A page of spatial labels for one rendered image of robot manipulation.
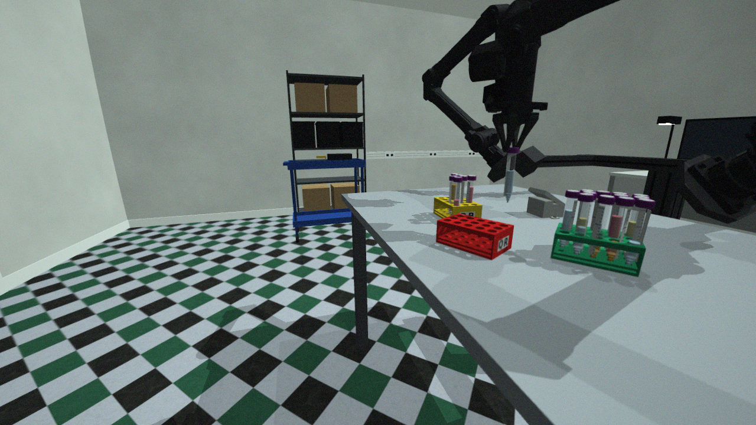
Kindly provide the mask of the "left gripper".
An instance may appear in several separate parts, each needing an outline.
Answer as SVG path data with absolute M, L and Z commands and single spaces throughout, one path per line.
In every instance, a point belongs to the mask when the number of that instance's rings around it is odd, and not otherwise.
M 534 73 L 528 74 L 527 77 L 524 77 L 524 73 L 514 73 L 514 78 L 511 74 L 508 74 L 506 75 L 503 100 L 487 104 L 486 111 L 501 111 L 501 113 L 493 114 L 492 121 L 500 137 L 503 152 L 508 152 L 511 143 L 512 148 L 520 149 L 522 147 L 527 134 L 531 132 L 539 119 L 539 113 L 533 112 L 533 109 L 546 110 L 548 108 L 548 103 L 532 101 L 534 83 Z M 507 124 L 507 142 L 503 124 Z M 522 124 L 524 124 L 524 128 L 517 142 Z

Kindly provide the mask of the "red tube rack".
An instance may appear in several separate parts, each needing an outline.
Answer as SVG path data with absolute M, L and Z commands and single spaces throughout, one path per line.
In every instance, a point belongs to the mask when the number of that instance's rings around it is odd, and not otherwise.
M 455 214 L 437 220 L 436 242 L 492 260 L 512 248 L 513 230 L 500 221 Z

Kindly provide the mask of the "yellow tube rack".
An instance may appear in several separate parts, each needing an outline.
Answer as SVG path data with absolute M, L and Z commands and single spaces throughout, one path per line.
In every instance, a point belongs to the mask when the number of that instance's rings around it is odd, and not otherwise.
M 481 215 L 483 214 L 483 205 L 476 204 L 476 202 L 474 201 L 472 202 L 472 204 L 467 204 L 464 198 L 464 204 L 453 205 L 449 204 L 449 197 L 434 197 L 434 214 L 436 214 L 440 218 L 446 218 L 450 216 L 450 214 L 448 214 L 448 209 L 452 210 L 452 215 L 465 214 L 481 218 Z

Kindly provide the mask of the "green tube rack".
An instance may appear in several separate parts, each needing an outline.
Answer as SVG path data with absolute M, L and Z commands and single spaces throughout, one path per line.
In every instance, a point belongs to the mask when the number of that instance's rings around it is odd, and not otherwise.
M 591 237 L 593 230 L 590 230 L 589 227 L 586 230 L 586 235 L 584 237 L 578 236 L 578 235 L 575 235 L 576 225 L 573 225 L 571 230 L 563 230 L 561 229 L 561 226 L 562 226 L 562 223 L 559 223 L 558 228 L 555 231 L 555 236 L 554 236 L 553 245 L 552 245 L 551 259 L 559 259 L 562 261 L 567 261 L 567 263 L 583 264 L 584 266 L 589 266 L 592 268 L 603 269 L 603 270 L 608 270 L 612 272 L 639 277 L 641 264 L 643 262 L 644 254 L 646 252 L 646 248 L 643 243 L 642 243 L 642 246 L 641 245 L 635 246 L 635 245 L 627 244 L 628 240 L 626 239 L 626 235 L 624 235 L 624 239 L 622 242 L 620 243 L 613 242 L 612 240 L 610 240 L 607 230 L 605 230 L 603 239 L 595 239 Z M 565 246 L 564 248 L 560 247 L 558 239 L 570 240 L 569 245 Z M 584 244 L 583 251 L 581 250 L 579 255 L 574 254 L 574 249 L 572 247 L 573 242 L 571 241 L 577 242 L 579 244 Z M 588 244 L 601 247 L 601 251 L 597 255 L 596 258 L 589 256 Z M 613 261 L 608 261 L 607 250 L 603 247 L 616 249 L 616 250 L 622 250 L 626 252 L 639 253 L 639 258 L 637 259 L 637 263 L 634 261 L 632 264 L 625 264 L 624 255 L 622 254 L 622 251 L 620 251 L 620 255 L 618 259 L 614 259 Z

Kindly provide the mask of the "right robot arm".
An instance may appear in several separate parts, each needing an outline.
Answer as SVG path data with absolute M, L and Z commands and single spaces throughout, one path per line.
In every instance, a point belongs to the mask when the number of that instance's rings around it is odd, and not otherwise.
M 436 105 L 464 134 L 467 133 L 465 140 L 469 142 L 470 149 L 473 152 L 480 153 L 491 168 L 507 155 L 507 152 L 504 153 L 503 149 L 497 146 L 500 138 L 496 129 L 483 126 L 470 118 L 463 109 L 446 96 L 442 91 L 442 83 L 451 73 L 451 70 L 465 56 L 469 55 L 476 45 L 480 45 L 493 33 L 495 33 L 496 40 L 497 30 L 509 6 L 509 4 L 490 5 L 485 9 L 470 31 L 465 33 L 464 37 L 457 41 L 456 45 L 432 69 L 428 69 L 422 77 L 423 98 Z M 436 81 L 437 83 L 435 83 Z

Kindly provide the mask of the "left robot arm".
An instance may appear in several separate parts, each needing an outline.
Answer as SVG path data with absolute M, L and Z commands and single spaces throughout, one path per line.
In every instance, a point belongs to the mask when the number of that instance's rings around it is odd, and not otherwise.
M 539 46 L 533 45 L 534 41 L 565 26 L 567 22 L 619 1 L 512 2 L 497 30 L 496 40 L 476 45 L 469 56 L 471 81 L 495 80 L 495 83 L 484 86 L 485 109 L 487 104 L 503 100 L 506 75 L 511 74 L 514 78 L 514 73 L 524 73 L 524 77 L 536 73 Z M 505 76 L 501 78 L 504 71 Z M 742 155 L 728 159 L 722 155 L 715 155 L 687 168 L 688 173 L 729 215 L 756 204 L 756 121 L 745 137 L 752 143 L 753 148 L 747 148 L 747 152 Z

